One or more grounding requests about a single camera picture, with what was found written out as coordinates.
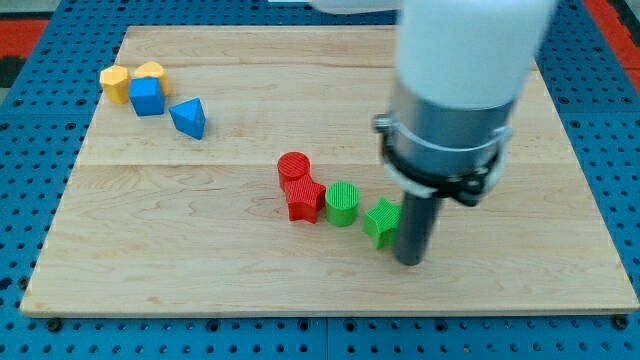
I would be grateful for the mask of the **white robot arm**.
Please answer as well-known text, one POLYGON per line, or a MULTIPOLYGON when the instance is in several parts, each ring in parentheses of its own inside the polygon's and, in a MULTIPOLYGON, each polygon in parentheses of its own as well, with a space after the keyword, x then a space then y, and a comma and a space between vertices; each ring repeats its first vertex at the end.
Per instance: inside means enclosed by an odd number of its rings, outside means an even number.
POLYGON ((311 0, 321 12, 395 10, 394 90, 374 119, 404 197, 396 260, 422 262, 441 203, 477 205, 499 182, 510 113, 557 9, 552 0, 311 0))

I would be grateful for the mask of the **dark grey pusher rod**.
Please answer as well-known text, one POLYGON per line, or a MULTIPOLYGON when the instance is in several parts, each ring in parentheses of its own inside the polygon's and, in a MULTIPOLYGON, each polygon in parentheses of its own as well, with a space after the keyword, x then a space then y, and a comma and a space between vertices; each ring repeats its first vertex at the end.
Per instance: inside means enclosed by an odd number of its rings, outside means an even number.
POLYGON ((404 193, 402 209, 393 254, 397 261, 407 266, 422 262, 433 232, 442 199, 420 198, 404 193))

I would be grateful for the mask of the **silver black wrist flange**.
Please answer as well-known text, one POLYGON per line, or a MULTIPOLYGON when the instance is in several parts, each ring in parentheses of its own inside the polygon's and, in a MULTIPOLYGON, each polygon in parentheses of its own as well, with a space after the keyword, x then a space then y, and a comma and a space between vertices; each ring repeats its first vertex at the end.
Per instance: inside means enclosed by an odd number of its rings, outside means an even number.
POLYGON ((407 199, 478 205, 504 171, 513 104, 441 105, 397 80, 389 111, 374 118, 385 171, 407 199))

